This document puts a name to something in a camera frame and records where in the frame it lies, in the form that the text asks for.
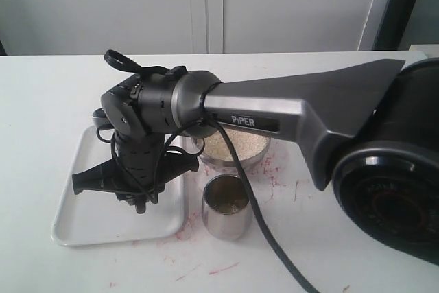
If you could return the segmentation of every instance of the white cabinet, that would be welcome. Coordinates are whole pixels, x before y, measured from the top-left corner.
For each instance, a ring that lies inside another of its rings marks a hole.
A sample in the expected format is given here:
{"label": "white cabinet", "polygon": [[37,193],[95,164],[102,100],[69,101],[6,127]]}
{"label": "white cabinet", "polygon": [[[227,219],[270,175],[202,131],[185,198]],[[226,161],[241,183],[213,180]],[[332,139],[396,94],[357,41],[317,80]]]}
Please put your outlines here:
{"label": "white cabinet", "polygon": [[370,49],[387,0],[0,0],[10,54]]}

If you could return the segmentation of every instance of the white wall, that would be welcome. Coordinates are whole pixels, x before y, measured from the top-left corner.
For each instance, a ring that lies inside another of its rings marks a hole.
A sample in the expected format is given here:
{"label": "white wall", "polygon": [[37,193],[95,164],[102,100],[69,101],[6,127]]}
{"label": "white wall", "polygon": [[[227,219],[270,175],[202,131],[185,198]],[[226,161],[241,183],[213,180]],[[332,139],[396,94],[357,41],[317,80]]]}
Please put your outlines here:
{"label": "white wall", "polygon": [[399,49],[414,44],[439,44],[439,0],[416,0]]}
{"label": "white wall", "polygon": [[9,54],[370,49],[386,0],[0,0]]}

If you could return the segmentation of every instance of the table surface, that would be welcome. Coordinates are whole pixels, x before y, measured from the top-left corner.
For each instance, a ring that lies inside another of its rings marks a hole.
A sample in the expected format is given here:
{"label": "table surface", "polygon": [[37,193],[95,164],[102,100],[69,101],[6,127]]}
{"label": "table surface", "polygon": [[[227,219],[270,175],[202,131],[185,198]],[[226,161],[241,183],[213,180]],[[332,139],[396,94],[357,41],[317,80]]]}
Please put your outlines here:
{"label": "table surface", "polygon": [[[222,81],[339,69],[420,52],[133,56],[142,65],[212,71]],[[101,56],[0,58],[0,283],[2,292],[302,292],[255,221],[237,242],[214,239],[200,219],[204,166],[186,174],[189,217],[158,240],[68,248],[51,223],[76,145],[100,95],[127,75]],[[331,188],[317,191],[297,146],[274,141],[250,175],[269,227],[321,292],[435,292],[437,266],[388,248],[358,229]]]}

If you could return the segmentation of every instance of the robotic arm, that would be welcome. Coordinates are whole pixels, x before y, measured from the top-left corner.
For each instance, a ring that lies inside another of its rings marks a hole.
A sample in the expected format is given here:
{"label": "robotic arm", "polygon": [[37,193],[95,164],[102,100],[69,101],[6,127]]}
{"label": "robotic arm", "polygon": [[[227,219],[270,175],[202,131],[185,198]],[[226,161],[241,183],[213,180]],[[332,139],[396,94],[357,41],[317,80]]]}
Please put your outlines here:
{"label": "robotic arm", "polygon": [[97,133],[115,129],[112,158],[73,175],[73,190],[158,202],[166,182],[198,170],[197,154],[166,148],[165,134],[203,138],[205,116],[234,129],[296,142],[315,186],[332,180],[348,216],[369,235],[439,265],[439,61],[401,71],[378,60],[326,73],[221,83],[210,72],[140,67],[102,95]]}

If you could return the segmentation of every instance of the stainless steel cup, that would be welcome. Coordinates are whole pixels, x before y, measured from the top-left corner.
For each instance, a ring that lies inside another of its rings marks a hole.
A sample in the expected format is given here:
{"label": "stainless steel cup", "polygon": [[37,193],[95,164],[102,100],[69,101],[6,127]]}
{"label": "stainless steel cup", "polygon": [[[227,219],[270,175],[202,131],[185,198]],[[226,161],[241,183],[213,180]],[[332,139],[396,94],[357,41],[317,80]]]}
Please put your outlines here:
{"label": "stainless steel cup", "polygon": [[202,219],[218,239],[240,238],[250,226],[252,207],[240,178],[220,175],[210,180],[203,193]]}

